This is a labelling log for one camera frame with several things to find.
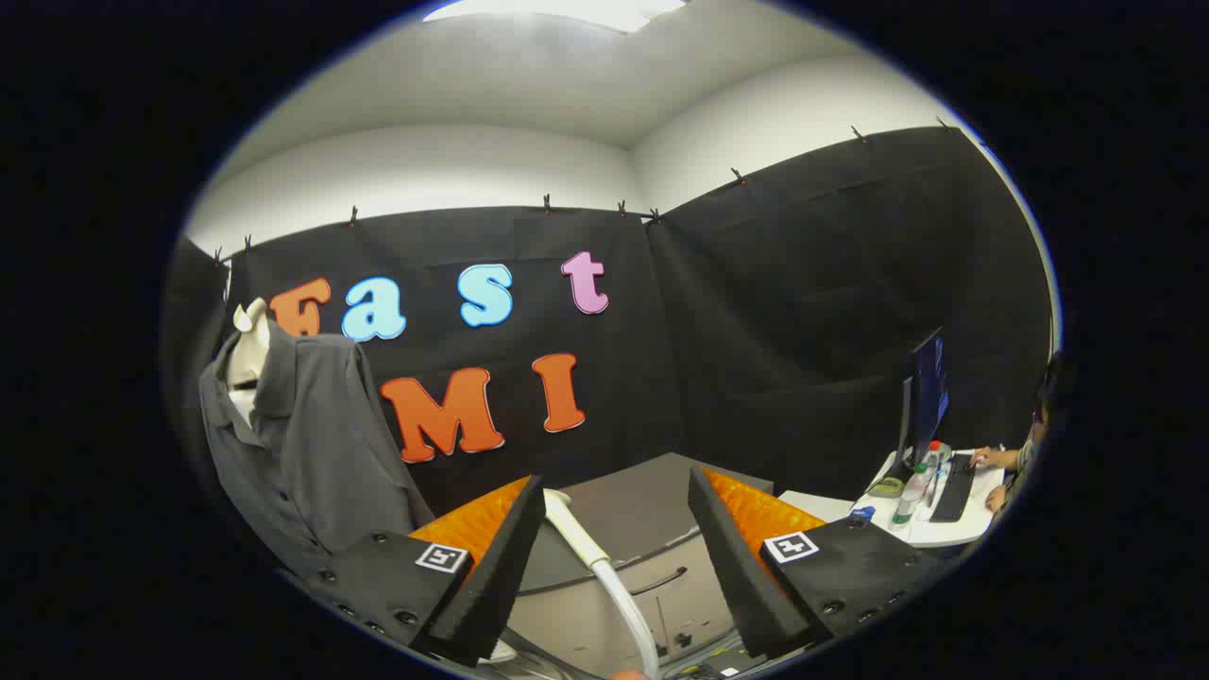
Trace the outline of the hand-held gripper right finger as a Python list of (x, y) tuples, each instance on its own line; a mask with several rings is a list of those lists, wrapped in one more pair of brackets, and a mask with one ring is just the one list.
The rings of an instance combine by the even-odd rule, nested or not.
[(719, 469), (690, 471), (688, 505), (752, 655), (857, 636), (941, 577), (941, 560), (868, 519), (823, 521)]

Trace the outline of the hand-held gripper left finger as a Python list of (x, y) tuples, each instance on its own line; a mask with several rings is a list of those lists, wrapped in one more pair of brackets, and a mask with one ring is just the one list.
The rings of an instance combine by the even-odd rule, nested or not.
[(341, 534), (323, 534), (320, 555), (283, 577), (384, 644), (474, 668), (507, 628), (543, 492), (540, 477), (525, 476), (424, 525), (405, 486), (347, 492)]

